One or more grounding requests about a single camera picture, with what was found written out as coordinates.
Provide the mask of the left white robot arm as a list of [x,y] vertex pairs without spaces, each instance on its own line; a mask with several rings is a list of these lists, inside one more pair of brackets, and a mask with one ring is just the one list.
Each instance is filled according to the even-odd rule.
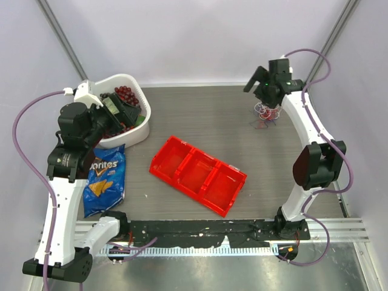
[[94,256],[111,239],[128,237],[127,215],[111,209],[79,240],[75,226],[81,196],[90,187],[89,171],[108,174],[118,167],[117,162],[95,161],[97,145],[107,135],[133,126],[138,114],[139,108],[117,93],[74,101],[60,110],[58,142],[47,158],[47,173],[36,173],[48,189],[44,230],[35,256],[23,264],[23,274],[82,284]]

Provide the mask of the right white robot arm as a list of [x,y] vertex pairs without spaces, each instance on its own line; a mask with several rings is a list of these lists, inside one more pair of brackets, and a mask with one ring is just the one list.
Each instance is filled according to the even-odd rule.
[[244,87],[261,104],[281,107],[291,119],[303,147],[293,164],[295,185],[288,200],[278,209],[273,231],[280,239],[293,238],[303,229],[306,212],[315,197],[336,181],[346,154],[343,141],[336,141],[324,128],[304,93],[305,84],[293,79],[287,58],[257,67]]

